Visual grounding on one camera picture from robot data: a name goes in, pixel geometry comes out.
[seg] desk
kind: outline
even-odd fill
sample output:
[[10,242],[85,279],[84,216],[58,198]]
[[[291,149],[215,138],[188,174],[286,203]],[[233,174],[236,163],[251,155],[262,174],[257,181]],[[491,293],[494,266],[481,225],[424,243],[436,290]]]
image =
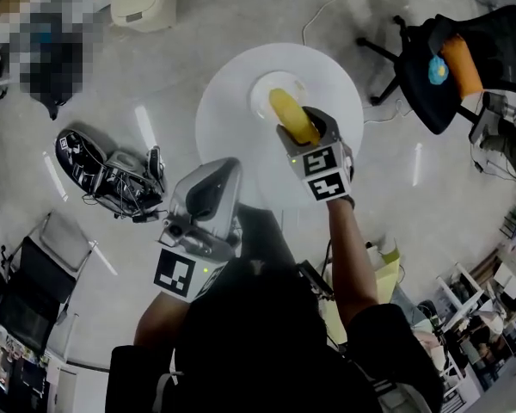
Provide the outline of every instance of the desk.
[[243,52],[216,74],[197,112],[197,149],[202,163],[222,157],[241,161],[243,204],[267,209],[302,207],[314,200],[292,172],[276,133],[278,122],[258,117],[250,107],[255,82],[274,71],[288,72],[304,86],[304,105],[335,118],[341,136],[357,156],[363,110],[352,79],[327,55],[285,43]]

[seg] concrete floor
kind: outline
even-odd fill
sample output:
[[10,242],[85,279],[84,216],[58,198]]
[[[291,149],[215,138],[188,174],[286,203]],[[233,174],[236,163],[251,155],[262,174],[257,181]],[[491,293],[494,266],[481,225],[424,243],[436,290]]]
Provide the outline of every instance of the concrete floor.
[[[71,302],[80,315],[73,359],[107,365],[112,348],[132,341],[139,316],[157,294],[152,280],[160,223],[134,225],[84,205],[81,191],[63,173],[59,176],[69,199],[61,200],[43,151],[52,155],[58,132],[82,122],[144,154],[134,113],[143,105],[163,150],[171,191],[200,164],[195,114],[215,72],[251,47],[301,43],[303,26],[327,1],[178,0],[179,24],[152,34],[111,27],[105,11],[98,17],[104,34],[89,81],[60,109],[56,121],[15,85],[0,101],[0,245],[18,244],[40,216],[55,208],[99,241],[118,272],[113,276],[97,256],[90,260]],[[370,108],[367,97],[390,81],[393,70],[379,56],[359,50],[354,39],[364,34],[399,52],[393,15],[418,23],[437,13],[468,19],[481,11],[472,0],[339,0],[308,28],[306,39],[347,70],[362,96],[365,119],[384,120],[395,113],[401,92],[379,108]],[[401,110],[409,110],[405,101]],[[474,169],[469,130],[466,120],[457,117],[445,133],[434,136],[414,113],[365,125],[353,182],[359,224],[370,239],[386,231],[394,234],[404,255],[402,287],[416,301],[431,295],[434,278],[455,262],[471,265],[494,247],[502,217],[516,196],[513,182]],[[419,143],[420,179],[413,186]],[[293,254],[318,264],[329,239],[325,207],[281,211]]]

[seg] black shirt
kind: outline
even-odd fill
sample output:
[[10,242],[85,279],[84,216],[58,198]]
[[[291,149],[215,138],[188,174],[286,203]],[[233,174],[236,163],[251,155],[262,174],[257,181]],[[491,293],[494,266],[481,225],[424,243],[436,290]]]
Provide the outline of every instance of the black shirt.
[[[327,345],[316,297],[295,270],[231,262],[191,304],[175,347],[175,370],[183,376],[177,384],[169,379],[162,412],[380,412],[371,379],[412,385],[433,412],[440,410],[439,375],[398,306],[362,311],[347,326],[347,337],[345,357]],[[151,412],[170,357],[167,344],[164,353],[116,348],[106,413]]]

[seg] white bin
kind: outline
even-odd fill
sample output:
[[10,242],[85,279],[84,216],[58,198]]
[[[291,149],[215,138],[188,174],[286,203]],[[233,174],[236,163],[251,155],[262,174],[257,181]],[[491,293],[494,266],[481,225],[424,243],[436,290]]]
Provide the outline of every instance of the white bin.
[[175,25],[175,0],[111,0],[114,24],[151,32]]

